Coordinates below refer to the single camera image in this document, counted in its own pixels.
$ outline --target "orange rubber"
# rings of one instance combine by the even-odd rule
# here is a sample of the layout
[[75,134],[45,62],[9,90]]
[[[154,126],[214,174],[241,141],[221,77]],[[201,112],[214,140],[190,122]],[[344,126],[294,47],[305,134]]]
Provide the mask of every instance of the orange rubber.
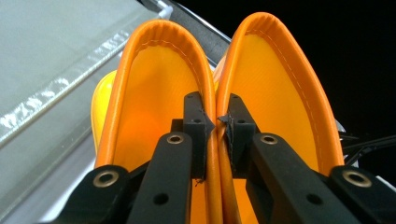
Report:
[[[147,21],[134,30],[107,102],[108,91],[100,88],[111,86],[111,78],[104,78],[92,99],[96,167],[116,164],[132,171],[150,160],[159,138],[170,132],[172,119],[183,117],[184,96],[193,91],[201,93],[206,114],[216,122],[215,89],[205,53],[174,22]],[[105,120],[101,110],[106,111]],[[192,184],[191,223],[223,223],[217,143],[214,130],[208,139],[205,183]]]
[[[326,94],[303,51],[278,18],[264,12],[245,18],[223,66],[216,70],[215,74],[220,73],[218,117],[227,114],[230,93],[237,94],[261,132],[282,136],[312,169],[328,175],[335,165],[343,164]],[[233,181],[225,124],[218,121],[217,127],[224,220],[257,222],[245,191],[246,181]]]

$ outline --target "bolt hole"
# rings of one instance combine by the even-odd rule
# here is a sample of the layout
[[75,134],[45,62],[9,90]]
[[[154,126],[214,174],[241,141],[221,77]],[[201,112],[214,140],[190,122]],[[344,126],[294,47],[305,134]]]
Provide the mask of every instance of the bolt hole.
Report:
[[263,135],[260,139],[268,145],[275,145],[277,143],[277,139],[271,135]]
[[102,183],[106,183],[107,181],[110,181],[113,178],[112,174],[105,174],[99,177],[99,181]]
[[160,193],[160,194],[157,194],[155,197],[154,197],[154,203],[155,204],[157,204],[157,205],[163,205],[163,204],[166,204],[168,201],[169,201],[169,197],[168,197],[168,195],[167,194],[165,194],[165,193]]
[[180,144],[181,142],[183,142],[183,136],[181,135],[172,135],[169,136],[167,139],[168,143],[170,144]]
[[364,179],[359,175],[351,174],[349,175],[349,178],[353,179],[356,182],[361,182],[361,183],[364,182]]
[[115,171],[105,170],[99,173],[93,180],[93,185],[97,188],[107,188],[119,179],[119,174]]
[[321,200],[321,198],[316,194],[308,194],[308,195],[306,195],[306,199],[309,202],[311,202],[312,204],[316,204],[316,205],[323,204],[323,201]]
[[343,177],[347,182],[357,187],[370,188],[373,185],[372,181],[366,175],[357,171],[345,170]]

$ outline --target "black bracket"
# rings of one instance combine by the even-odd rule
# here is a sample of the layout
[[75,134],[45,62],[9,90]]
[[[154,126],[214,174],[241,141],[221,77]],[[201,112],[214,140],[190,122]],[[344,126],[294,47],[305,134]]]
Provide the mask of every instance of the black bracket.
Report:
[[242,98],[230,95],[228,115],[220,118],[227,124],[227,138],[233,178],[246,178],[248,173],[249,147],[258,128],[250,116]]
[[[281,136],[260,133],[237,95],[220,119],[228,125],[233,177],[247,180],[260,223],[396,223],[396,194],[368,172],[340,166],[329,177],[315,173]],[[199,93],[187,95],[184,119],[173,120],[150,162],[131,173],[114,165],[91,171],[51,223],[189,223],[191,179],[205,176],[212,129]]]
[[359,223],[280,136],[253,137],[247,194],[260,223]]
[[188,223],[192,142],[184,133],[160,138],[126,223]]
[[192,178],[205,179],[207,139],[215,125],[207,116],[198,91],[184,97],[183,133],[192,139]]

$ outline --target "gray surface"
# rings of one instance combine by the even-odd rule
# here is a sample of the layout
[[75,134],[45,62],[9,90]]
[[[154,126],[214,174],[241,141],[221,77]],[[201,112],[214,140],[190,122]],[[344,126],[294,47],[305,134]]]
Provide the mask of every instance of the gray surface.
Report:
[[30,101],[38,102],[22,110],[34,113],[26,116],[30,121],[17,123],[18,134],[0,144],[2,221],[91,133],[93,90],[117,68],[118,57],[107,61],[122,41],[111,50],[107,44],[157,14],[136,1],[116,0],[2,1],[0,15],[1,121],[38,92],[56,96],[43,90],[65,80],[55,101],[45,107],[40,98]]
[[170,20],[189,30],[201,44],[209,61],[216,66],[228,48],[231,39],[181,5],[169,1],[164,2],[174,7]]
[[[77,184],[85,175],[85,173],[81,173],[81,167],[86,167],[86,172],[92,169],[90,163],[95,157],[92,149],[93,140],[90,134],[81,141],[81,144],[78,145],[78,150],[74,150],[65,161],[62,161],[46,181],[40,185],[40,188],[35,189],[14,213],[3,220],[3,223],[36,223],[51,221],[57,217],[60,212],[59,209],[64,206],[64,200],[62,198],[60,199],[60,197],[65,191],[69,192],[68,187],[74,181],[77,180],[75,183]],[[54,199],[60,199],[60,207],[52,210],[51,207],[53,206]],[[43,219],[43,214],[46,214],[48,211],[51,214],[46,215]]]

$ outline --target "black background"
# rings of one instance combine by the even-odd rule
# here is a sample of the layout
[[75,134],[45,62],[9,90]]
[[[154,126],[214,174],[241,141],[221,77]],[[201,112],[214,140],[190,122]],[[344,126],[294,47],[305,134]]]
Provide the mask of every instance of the black background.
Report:
[[229,37],[249,14],[274,14],[300,44],[348,133],[360,142],[396,134],[395,1],[177,2]]

